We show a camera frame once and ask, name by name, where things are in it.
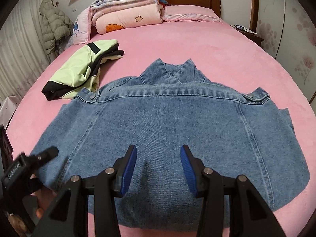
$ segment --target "beige puffer jacket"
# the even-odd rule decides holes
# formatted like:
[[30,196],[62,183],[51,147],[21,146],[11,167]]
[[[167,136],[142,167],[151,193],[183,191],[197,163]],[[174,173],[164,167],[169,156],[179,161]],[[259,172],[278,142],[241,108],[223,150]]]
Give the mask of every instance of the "beige puffer jacket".
[[60,9],[54,8],[50,0],[43,0],[39,12],[43,16],[42,33],[46,55],[55,50],[56,41],[70,36],[74,24]]

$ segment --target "white curtain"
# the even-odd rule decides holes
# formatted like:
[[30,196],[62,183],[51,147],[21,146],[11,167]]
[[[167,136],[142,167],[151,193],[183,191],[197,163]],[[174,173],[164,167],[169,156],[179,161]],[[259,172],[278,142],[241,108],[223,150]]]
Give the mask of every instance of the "white curtain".
[[20,0],[0,30],[0,102],[21,100],[54,58],[43,50],[41,2]]

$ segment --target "silver bolt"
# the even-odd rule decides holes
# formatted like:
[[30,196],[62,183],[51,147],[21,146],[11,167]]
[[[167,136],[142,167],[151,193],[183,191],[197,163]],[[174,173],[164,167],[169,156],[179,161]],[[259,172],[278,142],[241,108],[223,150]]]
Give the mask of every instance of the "silver bolt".
[[205,169],[203,169],[203,172],[207,175],[210,175],[211,173],[213,173],[213,170],[209,167],[206,167]]
[[72,180],[74,183],[77,182],[80,179],[79,175],[73,175],[70,180]]
[[245,181],[247,181],[247,177],[245,175],[240,175],[238,177],[238,180],[241,181],[241,182],[245,182]]
[[115,171],[114,168],[109,167],[109,168],[107,168],[107,169],[105,170],[105,173],[107,173],[108,175],[110,175],[110,174],[113,174],[114,171]]

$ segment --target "bed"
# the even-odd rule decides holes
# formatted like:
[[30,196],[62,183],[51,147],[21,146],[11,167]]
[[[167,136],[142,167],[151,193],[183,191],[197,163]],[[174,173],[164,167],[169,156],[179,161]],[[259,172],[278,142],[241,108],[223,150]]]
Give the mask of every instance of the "bed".
[[[220,17],[221,0],[167,1],[173,5],[191,4],[211,8]],[[163,22],[105,35],[97,34],[91,41],[100,39],[117,39],[120,49],[125,51],[122,59],[101,67],[100,86],[120,77],[138,76],[157,58],[172,64],[181,64],[191,58],[211,81],[244,93],[262,87],[279,109],[289,108],[311,176],[304,191],[277,210],[275,216],[288,237],[298,236],[306,225],[305,231],[311,227],[307,223],[316,207],[316,117],[302,92],[277,61],[227,23]],[[41,91],[53,73],[82,46],[71,46],[56,58],[21,101],[7,129],[15,157],[20,152],[29,154],[62,105],[70,102],[47,101]],[[124,226],[120,226],[120,229],[122,236],[195,236],[195,233],[130,229]],[[89,235],[94,236],[92,215],[89,215]],[[223,236],[228,235],[229,229],[225,229]]]

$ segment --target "blue denim jacket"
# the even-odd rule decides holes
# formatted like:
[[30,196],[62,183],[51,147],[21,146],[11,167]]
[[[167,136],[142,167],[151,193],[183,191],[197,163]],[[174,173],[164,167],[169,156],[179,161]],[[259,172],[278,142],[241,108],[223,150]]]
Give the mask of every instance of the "blue denim jacket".
[[58,147],[59,156],[38,172],[58,191],[74,174],[84,178],[112,166],[130,144],[138,152],[134,174],[126,196],[115,201],[119,223],[129,227],[197,229],[202,200],[189,191],[183,144],[221,175],[246,175],[273,211],[309,181],[288,110],[279,110],[261,88],[244,94],[209,81],[191,60],[171,65],[159,59],[140,77],[118,79],[97,93],[81,90],[32,154]]

